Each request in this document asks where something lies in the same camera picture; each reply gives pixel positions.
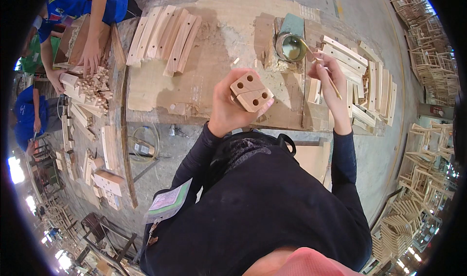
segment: person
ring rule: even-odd
[[[294,275],[279,272],[292,258],[309,267],[303,260],[308,256],[296,256],[303,250],[313,253],[323,269],[337,262],[353,271],[364,266],[372,241],[355,186],[353,131],[346,101],[336,96],[330,79],[344,97],[347,81],[334,58],[314,55],[323,64],[315,63],[308,74],[322,81],[334,116],[332,192],[300,168],[284,142],[295,145],[284,134],[228,135],[254,122],[274,102],[257,113],[241,109],[230,98],[230,85],[250,69],[233,69],[214,87],[210,121],[168,189],[192,179],[181,209],[152,231],[153,224],[145,226],[143,243],[148,244],[140,260],[145,273]]]
[[[62,122],[57,112],[60,98],[45,99],[39,95],[39,90],[29,86],[20,94],[15,107],[10,111],[9,124],[15,131],[18,146],[31,156],[34,153],[34,141],[30,139],[44,133],[52,133],[62,129]]]
[[[135,0],[47,0],[40,12],[43,18],[41,26],[38,29],[39,40],[41,43],[41,58],[47,78],[52,82],[57,94],[64,92],[60,83],[60,74],[66,69],[53,70],[52,45],[50,43],[50,32],[54,24],[65,23],[70,25],[74,19],[83,14],[90,13],[89,33],[83,54],[79,63],[84,64],[84,74],[88,69],[90,75],[93,75],[102,52],[99,51],[99,26],[103,21],[110,25],[113,22],[141,16]]]

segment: wooden board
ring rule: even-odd
[[[169,22],[175,10],[176,10],[176,7],[173,5],[167,5],[165,10],[162,10],[162,9],[160,10],[161,14],[158,17],[157,22],[155,23],[154,33],[152,34],[151,39],[148,44],[148,52],[145,56],[146,59],[155,58],[155,54],[159,50],[158,44],[160,44],[160,40],[166,29],[167,23]]]
[[[371,111],[375,111],[376,107],[377,76],[375,68],[375,64],[372,61],[368,61],[368,109]]]
[[[120,34],[118,33],[118,28],[116,23],[112,23],[110,26],[110,33],[112,36],[112,48],[114,49],[114,58],[117,63],[117,68],[121,70],[126,64],[125,54],[123,53],[123,48],[120,42]]]
[[[389,116],[388,116],[388,126],[392,127],[392,121],[394,120],[394,111],[395,111],[395,100],[397,96],[397,84],[391,84],[391,104],[389,107]]]
[[[144,27],[148,22],[148,17],[141,17],[140,22],[135,31],[135,35],[133,36],[133,41],[131,42],[130,51],[128,51],[128,57],[126,59],[126,64],[128,66],[133,65],[136,62],[136,54],[138,52],[138,45],[140,43],[141,35],[143,34]]]
[[[201,16],[196,16],[195,23],[191,28],[190,32],[188,33],[185,45],[183,46],[182,54],[180,55],[180,60],[177,65],[178,72],[183,73],[185,69],[186,61],[188,60],[188,56],[190,55],[190,51],[193,47],[193,42],[195,41],[196,34],[198,33],[199,26],[201,25],[201,21]]]
[[[188,34],[190,33],[191,28],[194,25],[196,20],[196,16],[192,14],[188,14],[185,17],[185,21],[180,26],[178,30],[177,38],[175,39],[175,43],[172,47],[171,55],[169,56],[169,60],[167,61],[167,66],[165,68],[168,72],[176,72],[178,62],[180,61],[180,56],[182,55],[182,50],[185,45],[186,39],[188,38]]]
[[[121,187],[124,185],[125,180],[102,169],[98,169],[94,172],[94,182],[102,189],[121,197]]]
[[[322,36],[321,42],[333,46],[334,48],[341,51],[348,57],[355,59],[357,62],[359,62],[364,67],[368,66],[368,60],[366,60],[364,57],[360,56],[359,54],[355,53],[351,49],[347,48],[346,46],[342,45],[341,43],[337,42],[336,40],[333,40],[329,38],[328,36]]]

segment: concrete floor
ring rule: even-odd
[[[153,0],[136,0],[142,9],[148,10]],[[410,123],[416,121],[417,103],[422,98],[421,88],[410,70],[404,28],[395,15],[388,0],[295,0],[309,7],[322,10],[321,21],[326,26],[338,17],[353,27],[363,40],[375,44],[385,67],[393,74],[398,86],[396,115],[393,127],[386,129],[385,137],[355,136],[357,156],[357,189],[368,222],[376,220],[385,196],[396,187],[397,167],[400,163],[405,134]],[[128,134],[144,123],[129,123]],[[170,156],[160,162],[135,183],[139,206],[137,209],[124,208],[119,212],[108,206],[97,210],[95,206],[68,194],[74,210],[84,217],[90,211],[108,216],[128,231],[141,234],[140,224],[144,212],[149,208],[154,193],[171,184],[171,180],[184,156],[195,143],[201,132],[200,126],[180,128],[190,138],[168,136],[169,125],[156,125],[160,133],[160,155]],[[330,134],[299,131],[264,130],[267,134],[286,133],[294,140],[318,140],[319,137],[331,139]],[[132,163],[133,176],[139,174],[147,164]]]

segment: light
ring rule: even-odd
[[[8,158],[8,165],[10,167],[10,176],[14,184],[24,181],[24,173],[20,167],[20,159],[15,156]]]
[[[55,258],[58,259],[60,258],[60,256],[63,254],[63,250],[59,250],[56,254],[55,254]]]

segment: wooden block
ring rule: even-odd
[[[136,61],[136,54],[138,52],[138,44],[140,43],[141,35],[143,34],[144,27],[148,22],[149,17],[141,17],[138,27],[136,28],[133,41],[131,42],[130,51],[128,51],[128,57],[126,59],[126,64],[128,66],[133,65]]]
[[[196,16],[195,23],[193,27],[190,29],[188,33],[188,37],[186,38],[185,45],[183,46],[182,54],[180,55],[180,61],[177,65],[177,71],[183,73],[186,65],[186,61],[188,60],[188,56],[190,55],[191,48],[193,47],[193,42],[195,41],[196,34],[198,33],[199,26],[201,25],[201,16]]]
[[[142,59],[146,59],[146,55],[150,49],[149,40],[155,32],[155,24],[157,23],[159,16],[161,14],[162,7],[153,7],[149,10],[148,22],[144,26],[143,33],[141,35],[140,42],[138,44],[138,51],[136,53],[136,62],[140,62]]]
[[[95,171],[101,166],[103,166],[104,164],[105,162],[102,159],[102,157],[96,157],[95,159],[92,160],[92,164],[91,164],[92,170]]]
[[[381,88],[381,102],[379,113],[385,117],[386,109],[388,108],[388,97],[390,97],[389,92],[389,71],[388,69],[383,69],[382,71],[382,88]]]
[[[352,105],[352,116],[354,118],[359,119],[360,121],[364,122],[365,124],[375,127],[376,121],[372,119],[369,115],[365,114],[364,111],[360,110],[356,105]]]
[[[319,89],[321,88],[321,80],[312,78],[310,80],[310,91],[308,92],[308,102],[319,104]]]
[[[389,107],[388,126],[392,127],[392,121],[394,120],[395,111],[395,100],[397,96],[397,84],[392,83],[391,89],[391,105]]]
[[[92,186],[92,188],[93,188],[93,190],[94,190],[94,194],[95,194],[97,197],[101,198],[101,197],[104,196],[104,194],[102,193],[102,189],[101,189],[99,186],[97,186],[96,184],[94,184],[94,186]]]
[[[245,92],[262,90],[263,88],[265,88],[265,86],[253,71],[248,71],[230,85],[230,89],[235,96]]]
[[[167,61],[167,66],[165,67],[166,71],[177,71],[177,66],[180,60],[180,56],[182,55],[183,47],[185,45],[186,39],[188,38],[188,34],[190,33],[190,30],[194,25],[195,20],[196,16],[188,14],[185,17],[185,21],[182,22],[180,29],[178,30],[177,37],[175,39],[175,43],[172,47],[171,55],[169,56],[169,60]]]
[[[237,100],[248,112],[256,112],[273,96],[274,95],[268,88],[264,88],[239,94],[237,95]]]
[[[102,131],[102,147],[104,148],[104,160],[106,162],[107,169],[114,169],[115,162],[114,162],[114,151],[113,151],[113,144],[114,138],[112,133],[112,128],[110,126],[103,126],[101,128]]]
[[[87,139],[89,139],[91,142],[96,140],[96,135],[92,133],[88,128],[84,127],[83,124],[80,122],[75,121],[74,125],[85,135]]]
[[[376,104],[376,95],[377,95],[377,77],[375,71],[375,63],[368,61],[368,109],[374,111]]]
[[[155,23],[154,33],[151,36],[151,39],[148,44],[148,52],[146,53],[146,59],[155,58],[155,54],[159,50],[157,46],[160,43],[162,35],[165,31],[167,23],[169,22],[172,14],[175,12],[176,7],[172,5],[167,5],[165,10],[161,10],[161,14]]]
[[[75,87],[76,82],[79,80],[78,76],[74,76],[68,73],[62,73],[60,74],[60,77],[58,78],[61,83],[69,85],[71,87]]]
[[[360,62],[356,61],[352,57],[347,56],[341,51],[334,49],[331,45],[324,44],[322,50],[326,55],[332,56],[337,60],[346,63],[348,66],[352,67],[360,74],[365,74],[365,71],[367,70],[366,66],[363,66]]]
[[[377,62],[375,63],[375,75],[376,75],[376,98],[375,98],[375,110],[379,112],[381,108],[381,96],[382,96],[382,75],[383,75],[383,68],[382,64]]]
[[[125,180],[121,177],[98,169],[94,172],[94,181],[102,189],[121,197],[121,188],[125,183]]]
[[[356,61],[358,61],[361,65],[365,67],[368,66],[368,60],[366,60],[364,57],[360,56],[359,54],[355,53],[351,49],[347,48],[346,46],[340,44],[339,42],[329,38],[328,36],[322,36],[321,43],[332,45],[334,48],[346,54],[348,57],[351,57],[355,59]]]
[[[110,34],[112,36],[112,48],[114,49],[115,62],[117,63],[117,68],[121,70],[126,64],[126,58],[121,46],[120,34],[118,33],[116,23],[112,23],[110,26]]]

